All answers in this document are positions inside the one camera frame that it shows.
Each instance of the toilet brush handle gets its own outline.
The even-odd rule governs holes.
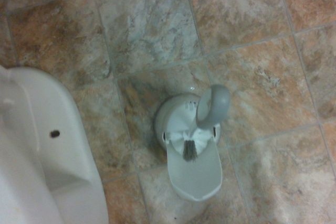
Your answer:
[[[224,85],[212,85],[198,102],[196,125],[202,130],[209,130],[220,123],[230,106],[230,91]]]

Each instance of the black bristles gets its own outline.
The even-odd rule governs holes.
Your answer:
[[[183,159],[187,162],[197,158],[197,150],[194,140],[184,141]]]

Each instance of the toilet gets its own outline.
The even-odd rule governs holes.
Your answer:
[[[76,104],[53,76],[0,66],[0,222],[108,224]]]

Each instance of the toilet bolt hole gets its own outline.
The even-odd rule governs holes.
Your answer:
[[[54,131],[51,131],[50,132],[50,137],[51,138],[56,138],[56,137],[59,137],[60,136],[60,132],[59,132],[59,130],[54,130]]]

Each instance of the grout line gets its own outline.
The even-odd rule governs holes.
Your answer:
[[[197,21],[196,21],[196,17],[195,17],[193,3],[192,3],[192,0],[188,0],[188,1],[189,1],[189,6],[190,6],[190,11],[191,11],[191,14],[193,16],[196,33],[197,33],[197,36],[198,36],[198,43],[200,44],[202,55],[204,56],[205,52],[204,52],[203,44],[202,44],[202,41],[201,41],[200,32],[198,31],[198,26],[197,26]]]
[[[213,82],[212,82],[212,79],[210,77],[210,71],[209,71],[209,67],[208,67],[208,61],[207,61],[206,57],[204,57],[204,62],[205,62],[206,72],[208,73],[209,83],[210,83],[210,86],[212,86]]]
[[[164,166],[167,166],[167,163],[153,165],[153,166],[151,166],[147,169],[139,170],[139,174],[144,173],[144,172],[148,172],[149,170],[154,170],[154,169],[157,169],[157,168],[160,168],[160,167],[164,167]]]
[[[332,156],[331,156],[330,149],[329,149],[329,147],[328,147],[328,142],[327,142],[326,136],[325,136],[325,134],[324,134],[323,126],[322,126],[321,123],[319,123],[319,126],[320,126],[320,131],[321,131],[321,133],[322,133],[322,137],[323,137],[324,144],[325,144],[325,146],[326,146],[326,148],[327,148],[328,157],[329,157],[329,159],[330,159],[330,163],[331,163],[331,168],[332,168],[332,171],[333,171],[333,173],[334,173],[335,180],[336,180],[336,172],[335,172],[335,166],[334,166],[334,162],[333,162],[334,160],[333,160],[333,158],[332,158]]]
[[[121,89],[119,87],[119,84],[118,84],[117,80],[116,80],[116,86],[117,86],[117,91],[118,91],[118,97],[119,97],[120,107],[121,107],[122,114],[123,114],[123,117],[124,117],[124,123],[125,123],[126,129],[127,129],[128,142],[129,142],[131,153],[132,153],[132,157],[133,157],[133,163],[134,163],[134,166],[135,166],[135,171],[136,171],[136,173],[138,175],[138,180],[139,180],[139,185],[140,185],[140,189],[141,189],[141,193],[142,193],[142,198],[143,198],[143,202],[144,202],[144,205],[145,205],[145,209],[146,209],[146,213],[147,213],[147,217],[148,217],[148,221],[149,221],[150,220],[150,215],[149,215],[149,211],[148,211],[148,207],[147,207],[147,203],[146,203],[146,199],[145,199],[145,194],[144,194],[143,186],[142,186],[142,183],[141,183],[141,180],[140,180],[140,176],[139,176],[140,171],[138,169],[138,163],[137,163],[137,160],[135,159],[135,155],[134,155],[134,149],[133,149],[132,141],[131,141],[131,134],[130,134],[130,130],[128,128],[128,124],[127,124],[127,120],[126,120],[126,114],[125,114],[125,109],[124,109],[124,104],[123,104],[123,101],[122,101]]]
[[[286,0],[283,0],[283,4],[284,4],[284,6],[285,6],[285,10],[286,10],[286,14],[287,14],[287,18],[288,18],[288,22],[289,22],[290,29],[291,29],[291,31],[292,31],[292,34],[294,34],[294,33],[295,33],[295,30],[294,30],[293,23],[292,23],[292,20],[291,20],[289,11],[288,11],[288,5],[287,5]]]
[[[245,208],[245,214],[246,214],[246,216],[247,216],[248,223],[251,223],[251,221],[250,221],[250,216],[249,216],[249,214],[248,214],[248,212],[247,212],[247,203],[246,203],[246,201],[245,201],[245,197],[244,197],[244,195],[245,195],[245,193],[244,193],[244,189],[243,189],[243,187],[242,187],[242,185],[241,185],[241,183],[240,183],[240,180],[239,180],[239,178],[238,178],[238,172],[237,172],[237,171],[238,171],[238,168],[237,168],[237,166],[235,165],[234,158],[233,158],[233,154],[232,154],[232,152],[231,152],[232,150],[231,150],[230,148],[228,148],[228,144],[227,144],[228,136],[226,135],[226,133],[225,133],[225,131],[224,131],[223,124],[221,124],[221,128],[222,128],[222,134],[223,134],[224,139],[225,139],[225,145],[226,145],[226,148],[227,148],[227,150],[228,150],[228,152],[229,152],[229,156],[230,156],[231,164],[232,164],[232,167],[233,167],[233,171],[234,171],[234,173],[235,173],[236,180],[237,180],[237,183],[238,183],[238,188],[239,188],[239,191],[240,191],[240,195],[241,195],[241,198],[243,199],[243,204],[244,204],[244,208]]]
[[[189,58],[189,59],[185,59],[185,60],[175,61],[175,62],[167,64],[167,65],[157,66],[157,67],[149,68],[149,69],[144,69],[144,70],[140,70],[140,71],[137,71],[137,72],[134,72],[134,73],[128,73],[128,74],[125,74],[125,75],[122,75],[122,76],[115,77],[115,79],[116,80],[121,80],[121,79],[125,79],[125,78],[131,77],[131,76],[136,76],[138,74],[145,73],[145,72],[152,72],[152,71],[155,71],[155,70],[168,69],[168,68],[175,67],[175,66],[178,66],[178,65],[181,65],[181,64],[184,64],[184,63],[188,63],[188,62],[193,61],[193,60],[200,60],[200,59],[203,59],[203,56],[198,56],[198,57],[193,57],[193,58]]]
[[[136,174],[136,172],[123,174],[123,175],[118,176],[118,177],[114,177],[114,178],[109,178],[109,179],[102,180],[101,183],[102,183],[102,184],[106,184],[106,183],[109,183],[109,182],[111,182],[111,181],[115,181],[115,180],[117,180],[117,179],[119,179],[119,178],[126,178],[126,177],[128,177],[128,176],[132,176],[132,175],[135,175],[135,174]]]
[[[93,83],[90,83],[90,84],[85,84],[85,85],[75,87],[75,88],[70,89],[70,90],[71,91],[83,90],[83,89],[86,89],[86,88],[89,88],[89,87],[92,87],[92,86],[103,85],[103,84],[109,83],[109,82],[115,82],[115,79],[114,78],[103,79],[101,81],[96,81],[96,82],[93,82]]]
[[[128,128],[128,124],[127,124],[127,120],[126,120],[126,114],[125,114],[125,109],[124,109],[124,105],[123,105],[123,101],[122,101],[121,90],[120,90],[120,87],[119,87],[119,84],[118,84],[117,81],[116,81],[116,86],[117,86],[117,91],[118,91],[119,103],[120,103],[120,107],[121,107],[121,110],[122,110],[122,115],[123,115],[124,122],[125,122],[125,125],[126,125],[126,128],[127,128],[127,136],[128,136],[128,140],[129,140],[128,142],[130,144],[130,149],[131,149],[131,153],[132,153],[132,157],[133,157],[133,162],[134,162],[134,165],[135,165],[135,170],[136,170],[137,173],[139,173],[138,163],[135,159],[134,150],[133,150],[133,146],[132,146],[132,142],[131,142],[131,134],[130,134],[130,130]]]
[[[326,27],[326,26],[330,26],[330,25],[336,25],[336,21],[332,21],[332,22],[324,23],[324,24],[322,24],[322,25],[318,25],[318,26],[314,26],[314,27],[304,28],[304,29],[302,29],[302,30],[295,31],[295,34],[303,33],[303,32],[305,32],[305,31],[311,31],[311,30],[320,29],[320,28],[323,28],[323,27]]]
[[[331,119],[327,119],[325,121],[321,121],[321,124],[333,123],[334,121],[336,121],[336,118],[331,118]]]
[[[147,202],[146,202],[146,197],[145,197],[145,193],[144,193],[144,190],[143,190],[143,186],[142,186],[142,183],[141,183],[139,173],[138,173],[138,180],[139,180],[140,190],[141,190],[141,193],[142,193],[143,203],[145,205],[145,209],[146,209],[146,213],[147,213],[148,222],[150,222],[150,214],[149,214],[149,210],[148,210],[148,206],[147,206]]]
[[[295,47],[296,47],[297,54],[298,54],[299,59],[300,59],[300,63],[301,63],[301,67],[302,67],[303,75],[304,75],[305,80],[306,80],[306,83],[307,83],[307,87],[308,87],[308,90],[309,90],[309,93],[310,93],[311,101],[312,101],[312,103],[313,103],[314,111],[315,111],[315,114],[316,114],[316,117],[317,117],[317,120],[318,120],[318,125],[319,125],[319,127],[320,127],[320,131],[321,131],[321,134],[322,134],[322,138],[323,138],[324,144],[325,144],[326,149],[327,149],[327,153],[328,153],[328,157],[329,157],[329,160],[330,160],[330,163],[331,163],[331,168],[332,168],[332,171],[333,171],[333,174],[334,174],[334,178],[336,179],[336,170],[335,170],[335,166],[334,166],[334,164],[333,164],[333,158],[332,158],[332,156],[331,156],[331,153],[330,153],[330,150],[329,150],[329,147],[328,147],[328,143],[327,143],[326,137],[325,137],[325,135],[324,135],[324,130],[323,130],[323,126],[322,126],[322,123],[321,123],[320,115],[319,115],[319,112],[318,112],[318,109],[317,109],[316,102],[315,102],[315,100],[314,100],[314,98],[313,98],[313,95],[312,95],[310,82],[309,82],[309,80],[308,80],[308,78],[307,78],[307,75],[306,75],[306,68],[305,68],[305,65],[304,65],[304,63],[303,63],[303,58],[302,58],[301,51],[299,50],[298,42],[297,42],[297,39],[296,39],[296,36],[295,36],[295,30],[294,30],[293,23],[292,23],[292,20],[291,20],[289,11],[288,11],[288,5],[287,5],[286,0],[283,0],[283,2],[284,2],[284,4],[285,4],[287,17],[288,17],[288,20],[289,20],[289,25],[290,25],[291,30],[292,30],[293,38],[294,38],[294,41],[295,41]]]
[[[105,46],[106,46],[107,53],[109,55],[109,60],[110,60],[110,67],[109,67],[108,76],[111,75],[111,73],[112,73],[112,75],[114,77],[115,73],[113,71],[112,53],[111,53],[111,50],[110,50],[110,47],[109,47],[109,44],[108,44],[107,35],[106,35],[106,29],[104,27],[103,20],[101,18],[101,13],[100,13],[100,9],[99,9],[98,0],[93,0],[93,1],[94,1],[94,5],[95,5],[95,7],[97,9],[97,12],[98,12],[99,22],[100,22],[100,25],[101,25],[101,29],[103,30],[103,37],[104,37],[104,41],[105,41]]]
[[[243,142],[243,143],[229,144],[229,145],[228,145],[228,148],[231,148],[231,149],[233,149],[233,148],[239,148],[239,147],[242,147],[242,146],[247,145],[247,144],[250,144],[250,143],[254,143],[254,142],[258,142],[258,141],[263,141],[263,140],[266,140],[266,139],[269,139],[269,138],[272,138],[272,137],[285,135],[285,134],[288,134],[288,133],[292,133],[292,132],[295,132],[295,131],[304,130],[304,129],[307,129],[307,128],[310,128],[310,127],[314,127],[314,126],[318,126],[318,125],[319,125],[318,122],[316,122],[316,123],[312,123],[312,124],[305,124],[305,125],[303,125],[303,126],[299,126],[299,127],[292,128],[292,129],[289,129],[289,130],[280,131],[280,132],[277,132],[277,133],[274,133],[274,134],[270,134],[270,135],[266,135],[266,136],[258,137],[258,138],[255,138],[255,139],[252,139],[252,140]]]
[[[29,6],[25,6],[25,7],[14,9],[14,10],[6,10],[6,14],[7,15],[11,15],[11,14],[19,13],[19,12],[24,12],[26,10],[30,10],[30,9],[32,9],[34,7],[37,7],[37,6],[49,4],[49,3],[53,2],[53,1],[56,1],[56,0],[47,0],[47,1],[42,2],[42,3],[38,3],[38,4],[34,4],[34,5],[29,5]]]
[[[6,14],[6,21],[7,21],[7,27],[8,27],[9,36],[10,36],[10,42],[12,43],[12,48],[13,48],[13,51],[14,51],[16,66],[19,67],[20,66],[19,56],[18,56],[16,47],[15,47],[14,37],[13,37],[13,32],[12,32],[12,25],[11,25],[11,22],[9,21],[8,14]]]
[[[249,42],[249,43],[242,44],[242,45],[233,46],[233,47],[230,47],[230,48],[222,49],[222,50],[217,51],[217,52],[211,52],[211,53],[205,55],[205,57],[210,57],[210,56],[213,56],[213,55],[221,54],[223,52],[234,50],[234,49],[237,49],[237,48],[240,48],[240,47],[246,47],[246,46],[251,46],[251,45],[255,45],[255,44],[261,44],[261,43],[268,42],[268,41],[273,40],[273,39],[284,38],[284,37],[291,36],[291,35],[292,35],[292,33],[281,34],[281,35],[277,35],[277,36],[274,36],[274,37],[270,37],[270,38],[266,38],[266,39],[262,39],[262,40],[258,40],[258,41],[253,41],[253,42]]]

